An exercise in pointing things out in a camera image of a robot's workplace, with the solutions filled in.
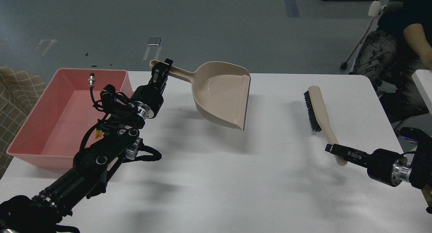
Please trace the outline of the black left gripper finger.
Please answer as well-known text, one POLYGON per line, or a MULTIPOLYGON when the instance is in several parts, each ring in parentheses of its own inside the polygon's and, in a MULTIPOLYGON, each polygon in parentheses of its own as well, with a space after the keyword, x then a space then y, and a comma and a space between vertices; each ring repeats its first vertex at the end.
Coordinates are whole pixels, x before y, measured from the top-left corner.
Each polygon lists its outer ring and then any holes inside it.
POLYGON ((170 71, 170 69, 171 69, 171 67, 172 67, 172 65, 173 65, 173 60, 171 60, 171 59, 169 59, 169 58, 166 58, 165 60, 164 60, 164 64, 163 64, 163 68, 162 68, 162 79, 163 80, 166 80, 166 79, 168 79, 168 76, 169 76, 169 71, 170 71))
POLYGON ((153 86, 158 92, 163 92, 166 86, 166 65, 154 64, 152 66, 152 77, 150 85, 153 86))

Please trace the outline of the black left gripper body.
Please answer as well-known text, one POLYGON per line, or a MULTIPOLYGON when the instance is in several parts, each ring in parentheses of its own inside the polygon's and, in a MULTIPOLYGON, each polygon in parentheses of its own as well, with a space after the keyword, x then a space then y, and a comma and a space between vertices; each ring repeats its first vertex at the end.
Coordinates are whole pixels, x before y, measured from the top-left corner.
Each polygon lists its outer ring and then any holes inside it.
POLYGON ((144 104, 147 107, 147 118, 153 119, 157 116, 157 113, 164 102, 162 94, 165 87, 165 83, 149 83, 147 85, 141 85, 134 91, 131 100, 144 104))

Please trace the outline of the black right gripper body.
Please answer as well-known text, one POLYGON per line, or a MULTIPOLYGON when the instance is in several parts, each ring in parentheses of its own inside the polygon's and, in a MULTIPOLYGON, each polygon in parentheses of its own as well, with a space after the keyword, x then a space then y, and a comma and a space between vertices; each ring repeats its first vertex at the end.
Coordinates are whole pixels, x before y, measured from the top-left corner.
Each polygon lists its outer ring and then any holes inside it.
POLYGON ((396 187, 401 182, 409 183, 411 164, 403 154, 377 149, 363 156, 368 176, 378 182, 396 187))

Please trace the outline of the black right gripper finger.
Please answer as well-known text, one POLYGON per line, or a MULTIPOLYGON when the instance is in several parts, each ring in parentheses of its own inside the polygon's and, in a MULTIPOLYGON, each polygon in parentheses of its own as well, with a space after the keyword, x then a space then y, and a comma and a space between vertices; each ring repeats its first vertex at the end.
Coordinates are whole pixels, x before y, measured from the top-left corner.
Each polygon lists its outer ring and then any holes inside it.
POLYGON ((368 157, 366 152, 339 144, 327 144, 325 151, 339 156, 346 161, 364 161, 368 157))
POLYGON ((338 153, 336 152, 330 152, 334 155, 334 158, 336 159, 336 164, 339 166, 345 166, 347 163, 352 163, 358 166, 361 166, 363 168, 368 167, 370 155, 363 152, 355 152, 355 151, 348 151, 348 152, 342 152, 338 153))

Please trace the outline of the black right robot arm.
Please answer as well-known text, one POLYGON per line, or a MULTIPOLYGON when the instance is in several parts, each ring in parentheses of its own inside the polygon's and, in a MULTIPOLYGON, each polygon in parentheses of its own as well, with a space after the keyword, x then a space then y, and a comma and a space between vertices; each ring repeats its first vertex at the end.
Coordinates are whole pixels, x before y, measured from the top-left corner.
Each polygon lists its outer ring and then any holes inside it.
POLYGON ((369 178, 396 187, 401 182, 421 190, 431 214, 431 136, 413 127, 402 127, 399 136, 416 145, 415 151, 399 154, 376 149, 372 154, 342 145, 327 144, 325 151, 341 157, 346 162, 366 168, 369 178))

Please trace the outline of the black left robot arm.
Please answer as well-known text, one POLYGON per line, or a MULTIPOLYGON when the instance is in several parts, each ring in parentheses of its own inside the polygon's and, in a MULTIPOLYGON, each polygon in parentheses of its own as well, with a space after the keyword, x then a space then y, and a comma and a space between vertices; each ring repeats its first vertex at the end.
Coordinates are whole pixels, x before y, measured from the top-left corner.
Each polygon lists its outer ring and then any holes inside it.
POLYGON ((164 100, 163 92, 173 61, 158 61, 152 67, 147 85, 139 86, 131 97, 106 85, 95 100, 95 75, 90 74, 93 107, 102 119, 85 133, 72 168, 33 198, 14 196, 1 204, 2 233, 78 233, 73 226, 60 225, 63 217, 83 198, 106 192, 107 183, 123 163, 154 162, 159 151, 145 145, 139 130, 145 119, 153 119, 164 100))

